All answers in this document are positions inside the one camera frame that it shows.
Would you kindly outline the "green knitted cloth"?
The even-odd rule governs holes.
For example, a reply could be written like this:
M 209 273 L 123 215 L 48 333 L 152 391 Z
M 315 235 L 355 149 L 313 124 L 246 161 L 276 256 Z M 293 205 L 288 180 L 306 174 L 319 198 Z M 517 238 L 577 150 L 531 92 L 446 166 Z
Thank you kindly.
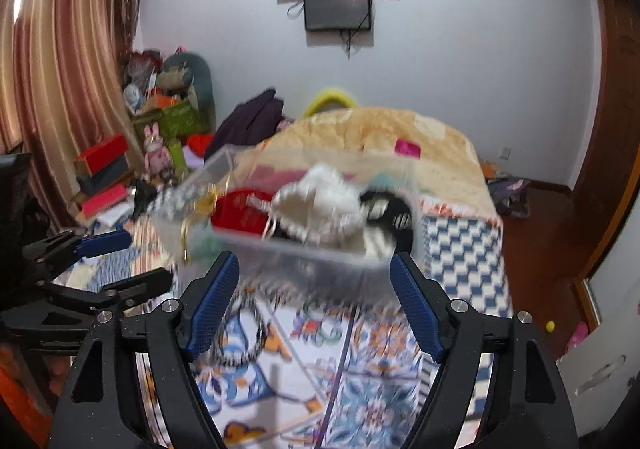
M 230 250 L 228 242 L 211 227 L 196 227 L 186 237 L 186 253 L 193 264 L 211 264 L 226 250 Z

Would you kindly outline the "red velvet pouch gold trim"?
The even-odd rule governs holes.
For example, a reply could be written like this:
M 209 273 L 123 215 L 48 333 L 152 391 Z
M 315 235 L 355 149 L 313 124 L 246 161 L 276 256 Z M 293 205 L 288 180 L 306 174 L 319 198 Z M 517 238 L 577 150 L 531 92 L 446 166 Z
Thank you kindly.
M 191 206 L 183 218 L 180 228 L 182 260 L 191 260 L 189 251 L 190 227 L 199 222 L 208 222 L 214 229 L 259 235 L 264 239 L 271 235 L 276 224 L 270 218 L 273 192 L 241 187 L 230 190 L 208 186 L 206 192 Z

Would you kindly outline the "clear plastic storage box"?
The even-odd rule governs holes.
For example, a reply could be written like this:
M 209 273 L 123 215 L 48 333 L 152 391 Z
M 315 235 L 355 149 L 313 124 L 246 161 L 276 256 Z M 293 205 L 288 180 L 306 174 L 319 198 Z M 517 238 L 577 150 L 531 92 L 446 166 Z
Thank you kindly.
M 386 301 L 392 257 L 425 258 L 416 164 L 397 155 L 223 146 L 151 217 L 183 280 L 229 250 L 246 283 Z

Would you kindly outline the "white cloth drawstring bag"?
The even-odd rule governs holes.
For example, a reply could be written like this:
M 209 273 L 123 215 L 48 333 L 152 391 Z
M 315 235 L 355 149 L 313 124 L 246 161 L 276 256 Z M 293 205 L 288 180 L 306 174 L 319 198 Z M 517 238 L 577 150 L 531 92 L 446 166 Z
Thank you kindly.
M 319 163 L 302 179 L 280 188 L 270 218 L 290 238 L 312 247 L 341 247 L 363 232 L 366 217 L 360 191 L 328 164 Z

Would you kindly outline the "red gift box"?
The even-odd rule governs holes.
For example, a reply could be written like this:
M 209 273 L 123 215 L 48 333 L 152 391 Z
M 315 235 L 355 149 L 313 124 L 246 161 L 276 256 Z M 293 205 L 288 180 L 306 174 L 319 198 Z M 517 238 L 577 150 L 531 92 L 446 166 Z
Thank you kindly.
M 116 162 L 128 151 L 124 135 L 118 134 L 82 152 L 74 161 L 74 169 L 79 177 L 94 176 L 105 167 Z

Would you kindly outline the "pink rabbit plush toy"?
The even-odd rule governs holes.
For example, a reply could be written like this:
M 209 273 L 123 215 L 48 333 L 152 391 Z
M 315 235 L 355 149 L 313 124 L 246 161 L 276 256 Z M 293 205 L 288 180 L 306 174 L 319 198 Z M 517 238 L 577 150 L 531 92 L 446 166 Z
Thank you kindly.
M 171 157 L 164 139 L 160 135 L 160 126 L 157 123 L 145 126 L 143 150 L 145 174 L 149 179 L 158 177 L 168 169 L 172 169 Z

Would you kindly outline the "patterned patchwork table cover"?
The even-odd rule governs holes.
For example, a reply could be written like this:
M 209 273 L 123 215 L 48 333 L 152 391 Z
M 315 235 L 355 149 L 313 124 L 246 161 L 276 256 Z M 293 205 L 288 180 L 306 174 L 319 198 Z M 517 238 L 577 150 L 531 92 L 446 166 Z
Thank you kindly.
M 96 291 L 156 268 L 181 264 L 151 218 L 129 228 L 127 250 L 84 259 L 66 287 Z M 430 391 L 438 366 L 422 354 L 391 299 L 344 299 L 241 279 L 218 346 L 191 372 L 231 448 L 397 448 Z

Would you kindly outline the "black white headband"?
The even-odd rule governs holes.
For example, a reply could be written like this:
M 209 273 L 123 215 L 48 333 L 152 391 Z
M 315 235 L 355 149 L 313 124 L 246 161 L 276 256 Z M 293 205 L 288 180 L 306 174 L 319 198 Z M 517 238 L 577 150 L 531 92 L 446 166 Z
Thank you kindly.
M 381 229 L 395 241 L 395 253 L 412 252 L 413 215 L 404 198 L 387 190 L 367 190 L 359 197 L 367 224 Z

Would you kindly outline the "green cardboard box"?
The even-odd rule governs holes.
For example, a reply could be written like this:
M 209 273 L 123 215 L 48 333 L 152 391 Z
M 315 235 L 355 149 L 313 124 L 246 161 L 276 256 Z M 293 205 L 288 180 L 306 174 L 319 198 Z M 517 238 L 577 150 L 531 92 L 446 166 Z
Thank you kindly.
M 158 125 L 160 135 L 165 142 L 184 139 L 192 135 L 210 131 L 209 118 L 206 111 L 200 111 L 183 101 L 169 108 L 154 109 L 131 117 L 134 132 L 140 143 L 144 141 L 145 126 Z

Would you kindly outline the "beige fleece blanket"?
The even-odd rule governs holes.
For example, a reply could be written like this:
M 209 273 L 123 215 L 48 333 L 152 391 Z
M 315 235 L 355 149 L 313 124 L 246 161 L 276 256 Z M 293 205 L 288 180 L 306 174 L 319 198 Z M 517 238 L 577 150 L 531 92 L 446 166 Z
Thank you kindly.
M 236 168 L 246 174 L 260 162 L 269 172 L 301 169 L 305 153 L 318 153 L 324 163 L 343 153 L 363 154 L 383 172 L 408 167 L 423 214 L 502 225 L 472 142 L 436 118 L 384 108 L 324 112 L 242 151 Z

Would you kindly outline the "grey green plush toy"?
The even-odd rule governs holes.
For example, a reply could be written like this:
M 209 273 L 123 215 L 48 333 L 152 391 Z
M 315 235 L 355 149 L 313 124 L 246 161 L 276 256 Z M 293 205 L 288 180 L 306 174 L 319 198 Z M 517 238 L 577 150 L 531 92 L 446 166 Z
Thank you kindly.
M 186 99 L 192 108 L 216 127 L 216 109 L 212 74 L 207 62 L 197 53 L 179 49 L 160 67 L 155 87 L 167 96 Z

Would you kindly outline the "dark purple garment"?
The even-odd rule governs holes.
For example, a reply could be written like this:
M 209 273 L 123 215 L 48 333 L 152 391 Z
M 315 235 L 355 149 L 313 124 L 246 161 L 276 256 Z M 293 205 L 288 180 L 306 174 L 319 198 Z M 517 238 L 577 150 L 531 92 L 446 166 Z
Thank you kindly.
M 237 105 L 215 131 L 205 150 L 205 160 L 223 146 L 256 146 L 273 136 L 284 120 L 283 105 L 274 88 Z

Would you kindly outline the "pink striped curtain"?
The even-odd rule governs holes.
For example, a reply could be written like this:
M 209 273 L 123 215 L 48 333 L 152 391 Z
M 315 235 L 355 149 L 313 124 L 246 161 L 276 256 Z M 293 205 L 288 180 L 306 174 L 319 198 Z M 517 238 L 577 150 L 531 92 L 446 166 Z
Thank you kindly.
M 139 0 L 1 0 L 1 115 L 32 156 L 30 189 L 55 229 L 72 227 L 81 152 L 124 135 L 142 153 L 122 99 Z

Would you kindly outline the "yellow curved cushion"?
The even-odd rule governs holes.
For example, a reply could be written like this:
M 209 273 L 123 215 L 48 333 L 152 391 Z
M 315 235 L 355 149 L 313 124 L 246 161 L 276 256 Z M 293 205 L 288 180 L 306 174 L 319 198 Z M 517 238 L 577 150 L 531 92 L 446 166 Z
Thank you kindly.
M 303 118 L 312 117 L 318 113 L 343 109 L 357 108 L 358 104 L 354 98 L 337 88 L 322 90 L 311 104 L 307 106 L 303 113 Z

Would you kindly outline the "brown wooden door frame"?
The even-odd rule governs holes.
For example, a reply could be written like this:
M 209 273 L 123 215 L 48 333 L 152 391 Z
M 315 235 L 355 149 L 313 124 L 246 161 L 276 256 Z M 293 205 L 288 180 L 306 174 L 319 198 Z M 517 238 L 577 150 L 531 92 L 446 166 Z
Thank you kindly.
M 588 238 L 587 279 L 611 250 L 639 186 L 639 15 L 630 0 L 598 0 L 598 106 L 574 201 Z

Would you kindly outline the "small wall monitor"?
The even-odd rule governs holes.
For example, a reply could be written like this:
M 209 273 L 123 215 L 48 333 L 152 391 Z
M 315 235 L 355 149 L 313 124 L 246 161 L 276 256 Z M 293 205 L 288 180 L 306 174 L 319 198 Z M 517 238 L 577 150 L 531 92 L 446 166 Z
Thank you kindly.
M 308 32 L 368 32 L 371 13 L 371 0 L 304 0 Z

